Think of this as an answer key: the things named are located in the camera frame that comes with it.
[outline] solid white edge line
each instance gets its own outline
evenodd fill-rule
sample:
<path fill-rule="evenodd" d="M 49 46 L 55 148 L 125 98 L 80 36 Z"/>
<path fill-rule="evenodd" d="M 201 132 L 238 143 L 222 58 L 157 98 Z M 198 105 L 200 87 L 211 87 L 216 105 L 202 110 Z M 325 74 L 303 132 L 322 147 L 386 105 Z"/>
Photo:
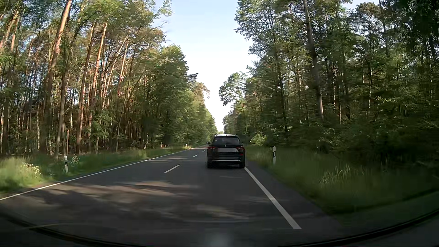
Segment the solid white edge line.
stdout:
<path fill-rule="evenodd" d="M 287 220 L 287 222 L 290 224 L 290 226 L 293 229 L 302 229 L 297 224 L 297 222 L 293 219 L 293 217 L 291 217 L 291 215 L 284 209 L 284 207 L 282 207 L 280 205 L 280 203 L 276 200 L 276 198 L 274 198 L 274 196 L 271 195 L 271 193 L 261 184 L 261 182 L 259 182 L 259 180 L 246 167 L 244 167 L 244 169 L 247 171 L 247 173 L 250 175 L 250 177 L 256 182 L 256 184 L 259 185 L 261 190 L 265 193 L 265 195 L 268 197 L 268 199 L 270 199 L 270 201 L 275 205 L 277 210 L 279 210 L 279 212 L 282 214 L 282 216 L 285 218 L 285 220 Z"/>
<path fill-rule="evenodd" d="M 181 151 L 178 151 L 178 152 L 175 152 L 175 153 L 168 153 L 168 154 L 165 154 L 165 155 L 162 155 L 162 156 L 159 156 L 159 157 L 155 157 L 155 158 L 152 158 L 152 159 L 142 160 L 142 161 L 138 161 L 138 162 L 131 163 L 131 164 L 128 164 L 128 165 L 124 165 L 124 166 L 121 166 L 121 167 L 116 167 L 116 168 L 112 168 L 112 169 L 108 169 L 108 170 L 100 171 L 100 172 L 97 172 L 97 173 L 88 174 L 88 175 L 86 175 L 86 176 L 82 176 L 82 177 L 79 177 L 79 178 L 69 179 L 69 180 L 67 180 L 67 181 L 62 181 L 62 182 L 59 182 L 59 183 L 56 183 L 56 184 L 47 185 L 47 186 L 44 186 L 44 187 L 41 187 L 41 188 L 31 189 L 31 190 L 29 190 L 29 191 L 25 191 L 25 192 L 18 193 L 18 194 L 15 194 L 15 195 L 11 195 L 11 196 L 7 196 L 7 197 L 0 198 L 0 201 L 2 201 L 2 200 L 6 200 L 6 199 L 8 199 L 8 198 L 15 197 L 15 196 L 24 195 L 24 194 L 30 193 L 30 192 L 32 192 L 32 191 L 36 191 L 36 190 L 40 190 L 40 189 L 49 188 L 49 187 L 52 187 L 52 186 L 55 186 L 55 185 L 60 185 L 60 184 L 67 183 L 67 182 L 70 182 L 70 181 L 74 181 L 74 180 L 77 180 L 77 179 L 80 179 L 80 178 L 86 178 L 86 177 L 93 176 L 93 175 L 97 175 L 97 174 L 101 174 L 101 173 L 104 173 L 104 172 L 107 172 L 107 171 L 116 170 L 116 169 L 119 169 L 119 168 L 122 168 L 122 167 L 127 167 L 127 166 L 135 165 L 135 164 L 138 164 L 138 163 L 142 163 L 142 162 L 145 162 L 145 161 L 158 159 L 158 158 L 165 157 L 165 156 L 168 156 L 168 155 L 171 155 L 171 154 L 181 153 L 181 152 L 188 151 L 188 150 L 191 150 L 191 149 L 181 150 Z"/>

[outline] car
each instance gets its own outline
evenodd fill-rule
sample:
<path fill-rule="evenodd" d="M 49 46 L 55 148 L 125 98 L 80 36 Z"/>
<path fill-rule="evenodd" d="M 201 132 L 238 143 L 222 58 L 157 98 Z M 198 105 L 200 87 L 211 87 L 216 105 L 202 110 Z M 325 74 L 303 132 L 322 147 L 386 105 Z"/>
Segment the car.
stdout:
<path fill-rule="evenodd" d="M 245 167 L 245 148 L 235 134 L 216 134 L 207 145 L 207 168 L 218 164 L 237 164 Z"/>

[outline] foliage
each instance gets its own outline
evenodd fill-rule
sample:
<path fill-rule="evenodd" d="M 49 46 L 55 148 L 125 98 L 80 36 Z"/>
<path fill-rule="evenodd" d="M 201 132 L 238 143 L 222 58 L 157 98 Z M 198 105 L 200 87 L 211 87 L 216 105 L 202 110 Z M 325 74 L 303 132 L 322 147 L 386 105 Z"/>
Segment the foliage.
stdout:
<path fill-rule="evenodd" d="M 32 186 L 43 181 L 40 168 L 24 158 L 0 160 L 0 192 Z"/>
<path fill-rule="evenodd" d="M 437 4 L 382 0 L 347 10 L 344 3 L 238 1 L 236 31 L 253 41 L 249 52 L 258 61 L 249 67 L 250 76 L 240 79 L 244 98 L 224 118 L 224 132 L 247 143 L 264 136 L 265 145 L 344 156 L 367 168 L 420 166 L 437 172 Z M 220 95 L 224 87 L 241 88 L 231 83 L 236 75 Z"/>
<path fill-rule="evenodd" d="M 181 48 L 165 45 L 154 26 L 172 14 L 170 6 L 2 2 L 0 153 L 192 145 L 216 133 L 207 88 L 188 73 Z"/>
<path fill-rule="evenodd" d="M 256 133 L 255 136 L 250 140 L 250 143 L 256 145 L 256 146 L 263 146 L 267 137 L 263 136 L 259 133 Z"/>

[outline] sky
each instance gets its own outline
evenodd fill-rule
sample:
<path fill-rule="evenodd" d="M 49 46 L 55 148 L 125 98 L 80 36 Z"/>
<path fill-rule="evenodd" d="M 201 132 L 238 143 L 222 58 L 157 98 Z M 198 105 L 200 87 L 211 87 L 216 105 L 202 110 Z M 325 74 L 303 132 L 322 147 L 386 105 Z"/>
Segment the sky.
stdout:
<path fill-rule="evenodd" d="M 354 0 L 346 6 L 355 7 L 361 2 Z M 230 74 L 247 72 L 247 65 L 257 60 L 248 54 L 251 41 L 234 30 L 238 27 L 234 21 L 237 7 L 237 0 L 172 0 L 173 14 L 160 20 L 166 21 L 162 27 L 166 43 L 181 46 L 189 73 L 198 73 L 198 82 L 210 90 L 205 104 L 218 131 L 223 130 L 223 118 L 231 109 L 220 101 L 219 87 Z"/>

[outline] tall grass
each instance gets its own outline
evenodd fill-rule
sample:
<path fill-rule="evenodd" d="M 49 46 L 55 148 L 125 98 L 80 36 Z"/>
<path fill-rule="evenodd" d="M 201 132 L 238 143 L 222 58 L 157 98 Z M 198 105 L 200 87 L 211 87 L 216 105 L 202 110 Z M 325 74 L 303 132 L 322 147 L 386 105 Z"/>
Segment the tall grass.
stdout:
<path fill-rule="evenodd" d="M 29 164 L 25 158 L 10 157 L 0 160 L 0 192 L 32 186 L 44 181 L 38 166 Z"/>
<path fill-rule="evenodd" d="M 276 147 L 247 146 L 246 156 L 325 211 L 340 214 L 404 201 L 439 189 L 427 170 L 365 168 L 331 154 Z"/>
<path fill-rule="evenodd" d="M 175 153 L 190 147 L 173 146 L 158 149 L 134 149 L 119 153 L 84 154 L 68 156 L 68 172 L 64 160 L 43 154 L 8 157 L 0 160 L 0 194 L 51 180 L 96 172 L 139 160 Z"/>

